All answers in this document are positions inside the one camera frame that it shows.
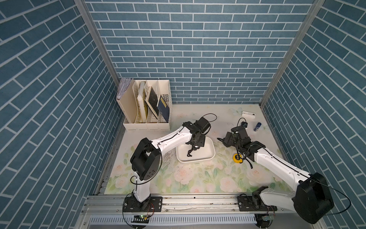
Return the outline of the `dark blue booklet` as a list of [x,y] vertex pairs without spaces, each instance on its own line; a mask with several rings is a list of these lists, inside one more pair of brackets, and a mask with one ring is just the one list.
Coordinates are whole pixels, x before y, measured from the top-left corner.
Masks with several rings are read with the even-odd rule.
[[170,117],[170,108],[169,108],[167,102],[164,100],[162,95],[160,95],[160,97],[159,97],[157,108],[158,108],[159,112],[162,114],[162,117],[164,118],[164,120],[168,123],[169,117]]

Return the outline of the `white rectangular remote box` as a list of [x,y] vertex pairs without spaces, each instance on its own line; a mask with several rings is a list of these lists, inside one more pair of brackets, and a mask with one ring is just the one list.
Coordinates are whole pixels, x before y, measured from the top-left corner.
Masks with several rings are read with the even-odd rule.
[[255,119],[256,114],[248,111],[242,111],[242,117]]

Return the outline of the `green circuit board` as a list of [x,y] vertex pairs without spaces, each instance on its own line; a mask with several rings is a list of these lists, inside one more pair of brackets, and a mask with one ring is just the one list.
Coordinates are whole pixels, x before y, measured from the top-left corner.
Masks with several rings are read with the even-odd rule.
[[131,223],[132,224],[137,224],[137,223],[148,224],[149,220],[150,220],[150,217],[143,216],[143,215],[135,215],[132,218]]

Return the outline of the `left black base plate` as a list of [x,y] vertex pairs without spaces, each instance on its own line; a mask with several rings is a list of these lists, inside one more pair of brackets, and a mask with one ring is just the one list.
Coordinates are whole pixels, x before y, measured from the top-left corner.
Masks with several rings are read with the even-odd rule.
[[123,212],[161,212],[163,204],[163,197],[150,196],[143,202],[139,202],[137,198],[132,195],[126,197],[123,206]]

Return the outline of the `floral table mat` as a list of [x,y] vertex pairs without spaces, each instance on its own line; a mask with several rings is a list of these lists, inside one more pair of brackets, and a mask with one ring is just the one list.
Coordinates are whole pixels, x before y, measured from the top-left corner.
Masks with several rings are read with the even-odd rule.
[[[161,170],[150,183],[150,191],[154,194],[250,193],[261,186],[288,191],[289,186],[265,167],[256,163],[235,163],[235,149],[219,142],[240,121],[242,111],[256,114],[255,119],[247,120],[247,133],[251,140],[259,141],[280,156],[281,152],[259,105],[173,105],[172,131],[182,123],[194,122],[200,117],[211,121],[208,136],[213,140],[216,155],[203,162],[181,163],[174,150],[168,152],[163,157]],[[258,122],[262,125],[254,132]]]

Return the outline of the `black cover book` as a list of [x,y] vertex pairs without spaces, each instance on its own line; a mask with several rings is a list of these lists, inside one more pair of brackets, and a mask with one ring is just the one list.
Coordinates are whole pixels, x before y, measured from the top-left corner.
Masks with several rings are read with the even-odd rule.
[[148,88],[148,92],[147,92],[145,101],[146,101],[147,105],[149,106],[152,114],[155,116],[156,119],[158,119],[158,116],[159,116],[159,110],[157,108],[158,98],[157,98],[156,92],[154,91],[154,89],[151,86]]

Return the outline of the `aluminium rail frame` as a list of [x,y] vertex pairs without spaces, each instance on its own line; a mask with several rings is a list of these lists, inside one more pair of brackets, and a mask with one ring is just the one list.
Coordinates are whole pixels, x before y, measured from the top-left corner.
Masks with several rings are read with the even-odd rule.
[[[324,229],[323,220],[309,224],[294,212],[239,211],[236,194],[160,195],[161,212],[123,212],[123,195],[89,196],[77,229],[255,229],[261,216],[272,229]],[[150,217],[148,224],[132,224],[135,215]]]

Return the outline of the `white book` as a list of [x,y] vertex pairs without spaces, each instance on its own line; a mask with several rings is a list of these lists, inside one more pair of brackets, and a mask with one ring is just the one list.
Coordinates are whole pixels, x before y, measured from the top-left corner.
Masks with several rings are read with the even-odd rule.
[[138,95],[137,95],[137,102],[138,102],[139,109],[140,109],[140,117],[141,117],[142,123],[145,123],[147,121],[147,116],[148,116],[148,107],[147,107],[145,98],[146,98],[145,82],[140,82]]

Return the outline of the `cream file organizer rack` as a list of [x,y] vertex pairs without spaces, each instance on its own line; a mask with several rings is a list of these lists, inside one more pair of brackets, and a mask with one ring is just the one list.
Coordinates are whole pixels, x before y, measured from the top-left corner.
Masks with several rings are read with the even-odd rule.
[[128,131],[170,130],[172,95],[169,80],[122,78],[116,101]]

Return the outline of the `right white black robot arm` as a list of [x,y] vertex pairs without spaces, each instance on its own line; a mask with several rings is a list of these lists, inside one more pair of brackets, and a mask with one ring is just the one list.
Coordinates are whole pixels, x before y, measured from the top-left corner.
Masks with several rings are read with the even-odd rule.
[[294,211],[306,222],[315,224],[334,207],[323,175],[301,170],[276,156],[264,144],[251,141],[244,127],[231,129],[221,141],[227,148],[234,147],[240,159],[267,168],[291,188],[289,192],[280,192],[261,186],[252,192],[254,209],[275,206]]

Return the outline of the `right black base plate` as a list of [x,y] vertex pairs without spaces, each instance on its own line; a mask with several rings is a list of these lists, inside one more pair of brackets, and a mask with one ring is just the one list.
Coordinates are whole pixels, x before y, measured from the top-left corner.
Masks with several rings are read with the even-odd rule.
[[272,211],[276,212],[276,206],[266,205],[260,198],[262,191],[267,189],[268,186],[261,186],[257,190],[252,192],[252,195],[245,193],[240,194],[237,197],[239,211]]

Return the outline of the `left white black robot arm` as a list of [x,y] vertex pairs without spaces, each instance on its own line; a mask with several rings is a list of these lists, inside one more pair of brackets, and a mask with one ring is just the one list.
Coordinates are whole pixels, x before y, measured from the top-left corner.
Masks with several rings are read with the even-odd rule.
[[143,138],[131,156],[130,163],[136,177],[133,197],[138,203],[150,199],[150,181],[159,172],[163,156],[178,149],[177,157],[184,162],[211,159],[214,154],[213,142],[206,135],[211,129],[210,121],[201,117],[194,123],[184,122],[174,132],[158,139]]

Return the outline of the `black yellow tape measure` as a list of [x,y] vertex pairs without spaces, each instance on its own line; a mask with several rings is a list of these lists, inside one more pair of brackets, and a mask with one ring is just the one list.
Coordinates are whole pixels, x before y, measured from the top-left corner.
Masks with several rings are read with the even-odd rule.
[[199,148],[200,148],[200,146],[196,146],[196,145],[192,145],[192,144],[191,144],[191,149],[190,149],[190,150],[188,150],[188,152],[187,152],[187,156],[188,156],[188,157],[192,157],[191,153],[192,153],[193,151],[198,150]]

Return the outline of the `small blue bottle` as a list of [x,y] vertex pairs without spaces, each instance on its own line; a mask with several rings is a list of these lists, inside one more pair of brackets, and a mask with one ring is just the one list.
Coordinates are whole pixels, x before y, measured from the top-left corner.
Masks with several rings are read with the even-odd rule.
[[261,124],[260,122],[258,122],[258,123],[256,124],[256,126],[254,127],[254,132],[258,131],[258,130],[260,129],[261,125],[262,125],[262,124]]

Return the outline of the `white oval storage box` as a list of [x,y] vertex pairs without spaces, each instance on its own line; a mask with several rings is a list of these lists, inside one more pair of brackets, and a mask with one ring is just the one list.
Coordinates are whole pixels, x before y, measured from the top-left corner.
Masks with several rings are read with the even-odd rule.
[[215,157],[216,151],[214,147],[214,142],[211,138],[205,138],[205,145],[197,150],[193,150],[188,156],[188,151],[192,149],[191,145],[181,144],[176,147],[176,156],[181,163],[196,163],[206,160],[211,160]]

